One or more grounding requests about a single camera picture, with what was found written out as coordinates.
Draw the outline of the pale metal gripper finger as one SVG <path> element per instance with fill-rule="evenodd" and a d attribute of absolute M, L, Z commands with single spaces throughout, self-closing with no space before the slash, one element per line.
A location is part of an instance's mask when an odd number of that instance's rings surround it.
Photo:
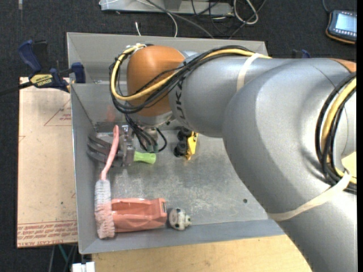
<path fill-rule="evenodd" d="M 129 146 L 129 125 L 122 125 L 120 128 L 120 150 L 127 152 Z"/>
<path fill-rule="evenodd" d="M 134 161 L 133 138 L 125 137 L 123 139 L 123 166 L 129 166 Z"/>

